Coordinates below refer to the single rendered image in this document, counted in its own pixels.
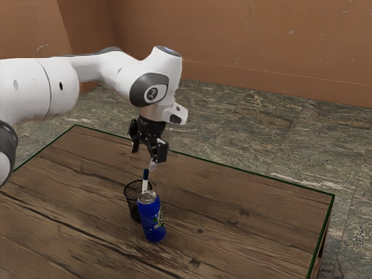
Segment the black mesh pen holder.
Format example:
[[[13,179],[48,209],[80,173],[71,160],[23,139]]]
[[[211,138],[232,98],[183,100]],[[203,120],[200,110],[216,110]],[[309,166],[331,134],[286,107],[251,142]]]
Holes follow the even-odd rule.
[[[144,201],[141,202],[141,207],[145,209],[141,209],[140,212],[138,211],[137,207],[137,200],[138,196],[142,191],[142,179],[133,180],[129,182],[123,190],[124,197],[126,198],[128,208],[130,211],[130,217],[136,221],[137,223],[141,223],[140,213],[144,213],[145,211],[151,212],[152,207],[154,207],[156,198],[153,197],[151,202],[145,203]]]

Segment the blue drink can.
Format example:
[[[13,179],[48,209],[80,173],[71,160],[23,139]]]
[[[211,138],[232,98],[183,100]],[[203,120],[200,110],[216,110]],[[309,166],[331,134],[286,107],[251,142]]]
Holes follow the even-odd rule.
[[[166,236],[166,227],[159,196],[152,190],[140,193],[137,208],[144,236],[149,242],[160,242]]]

